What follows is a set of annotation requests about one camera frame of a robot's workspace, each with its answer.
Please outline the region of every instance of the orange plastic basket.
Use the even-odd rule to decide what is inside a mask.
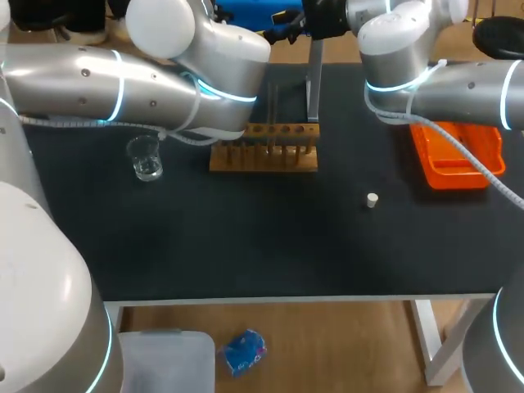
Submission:
[[[506,170],[499,130],[476,124],[438,123],[459,140],[494,175]],[[437,190],[485,188],[488,180],[437,131],[411,124],[411,134],[427,182]]]

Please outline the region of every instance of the small white cylinder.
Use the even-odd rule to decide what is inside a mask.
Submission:
[[[377,204],[378,201],[378,195],[374,193],[368,194],[368,207],[373,208]]]

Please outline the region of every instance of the black tabletop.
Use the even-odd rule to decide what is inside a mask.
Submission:
[[[301,121],[304,76],[270,66],[254,117],[271,83],[278,118]],[[524,214],[491,187],[433,192],[409,132],[375,119],[362,91],[359,65],[323,67],[316,174],[210,173],[208,148],[170,139],[163,177],[141,183],[125,155],[140,130],[26,133],[104,300],[495,292],[524,256]],[[524,195],[524,138],[503,138],[502,180]]]

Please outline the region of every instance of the blue light ring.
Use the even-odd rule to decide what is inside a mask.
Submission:
[[[115,54],[116,61],[118,62],[119,67],[122,67],[122,56],[115,50],[112,50],[112,52]],[[118,112],[120,112],[120,108],[122,107],[122,99],[124,98],[124,86],[125,86],[125,78],[120,72],[119,75],[119,85],[118,85],[118,97],[116,98],[116,104],[115,109],[113,110],[113,113],[107,119],[106,121],[113,121],[116,119],[116,116],[118,115]]]
[[[493,330],[495,331],[495,339],[497,341],[497,344],[499,345],[500,352],[502,353],[502,356],[504,357],[504,360],[508,364],[509,368],[511,369],[511,371],[513,371],[513,374],[515,374],[515,376],[518,378],[521,384],[524,385],[524,376],[521,374],[520,371],[518,371],[517,366],[509,357],[509,354],[506,351],[506,347],[502,342],[502,337],[500,336],[499,323],[497,321],[497,309],[499,306],[500,292],[502,292],[502,288],[500,288],[499,293],[497,293],[497,296],[495,297],[495,303],[493,304]]]
[[[503,127],[507,130],[510,130],[508,121],[506,119],[506,97],[508,96],[509,82],[511,81],[511,77],[513,75],[513,72],[517,68],[518,63],[520,63],[521,61],[522,60],[515,60],[509,67],[508,73],[504,78],[504,84],[502,85],[502,92],[500,94],[500,122],[502,123]]]
[[[108,323],[108,328],[109,328],[109,341],[107,342],[106,357],[104,358],[102,366],[100,367],[100,371],[98,371],[98,374],[95,377],[95,379],[93,380],[93,383],[91,383],[91,386],[85,391],[85,393],[92,393],[95,387],[97,387],[97,384],[100,381],[100,378],[102,378],[102,374],[106,370],[107,364],[109,363],[109,357],[111,355],[111,347],[113,346],[113,325],[111,324],[111,318],[105,307],[104,307],[104,310],[106,311],[107,323]]]
[[[431,70],[432,69],[430,68],[426,68],[417,78],[410,80],[409,82],[406,82],[405,84],[400,84],[398,86],[392,86],[390,88],[378,88],[378,87],[372,86],[368,81],[366,81],[366,84],[374,92],[382,92],[382,93],[398,92],[399,90],[403,90],[405,88],[411,88],[418,84],[422,84],[427,79],[427,77],[431,74]]]
[[[216,88],[211,87],[209,84],[203,82],[201,79],[198,79],[198,84],[200,84],[202,88],[207,90],[207,92],[213,93],[215,96],[219,96],[222,98],[227,98],[229,100],[239,101],[239,102],[255,102],[256,101],[256,97],[241,97],[241,96],[235,96],[234,94],[222,92]]]
[[[6,100],[4,100],[3,98],[0,98],[0,103],[2,103],[3,105],[7,106],[7,108],[8,108],[11,112],[13,112],[13,113],[16,115],[16,117],[18,117],[18,113],[16,112],[16,109],[13,108],[13,106],[12,106],[9,102],[7,102]]]

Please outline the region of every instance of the white cap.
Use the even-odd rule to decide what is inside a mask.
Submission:
[[[449,15],[454,25],[464,22],[466,15],[468,14],[468,0],[449,0]]]
[[[377,201],[378,201],[378,195],[377,194],[374,194],[374,193],[369,193],[368,194],[368,207],[370,208],[373,208],[375,207],[375,205],[377,204]]]
[[[131,0],[125,25],[138,49],[161,59],[181,55],[195,35],[195,17],[186,0]]]
[[[359,50],[378,56],[397,52],[416,42],[429,29],[429,11],[422,2],[405,2],[393,12],[366,22],[359,30]]]
[[[0,0],[0,30],[4,30],[11,21],[11,8],[7,0]]]

